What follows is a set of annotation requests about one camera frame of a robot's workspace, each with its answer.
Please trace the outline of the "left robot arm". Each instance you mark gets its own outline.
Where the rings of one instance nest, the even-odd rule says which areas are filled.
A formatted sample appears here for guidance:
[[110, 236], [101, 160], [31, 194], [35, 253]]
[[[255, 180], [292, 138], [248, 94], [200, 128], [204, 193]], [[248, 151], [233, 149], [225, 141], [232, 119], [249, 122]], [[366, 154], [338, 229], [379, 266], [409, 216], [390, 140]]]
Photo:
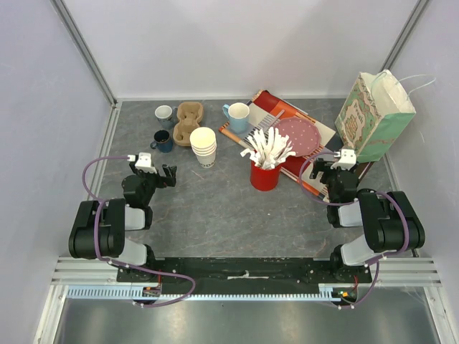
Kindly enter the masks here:
[[164, 175], [138, 170], [130, 164], [132, 174], [121, 182], [123, 198], [103, 203], [99, 219], [95, 218], [100, 203], [80, 204], [69, 237], [69, 252], [74, 258], [96, 259], [94, 239], [98, 239], [100, 256], [133, 265], [132, 272], [142, 282], [157, 274], [157, 264], [150, 260], [153, 252], [148, 245], [126, 238], [128, 231], [150, 229], [153, 211], [149, 205], [156, 189], [176, 185], [176, 166], [162, 165]]

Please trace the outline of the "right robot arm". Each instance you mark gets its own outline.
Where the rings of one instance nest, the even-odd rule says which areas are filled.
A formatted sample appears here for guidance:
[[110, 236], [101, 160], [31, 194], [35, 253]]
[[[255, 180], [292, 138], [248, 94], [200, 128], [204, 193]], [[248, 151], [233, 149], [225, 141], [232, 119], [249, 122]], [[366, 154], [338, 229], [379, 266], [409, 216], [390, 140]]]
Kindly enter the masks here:
[[354, 266], [424, 245], [425, 230], [404, 192], [359, 189], [353, 168], [345, 169], [323, 158], [313, 162], [311, 178], [320, 173], [331, 197], [328, 222], [335, 228], [363, 228], [360, 237], [338, 245], [331, 253], [328, 273], [333, 280], [345, 282], [354, 274]]

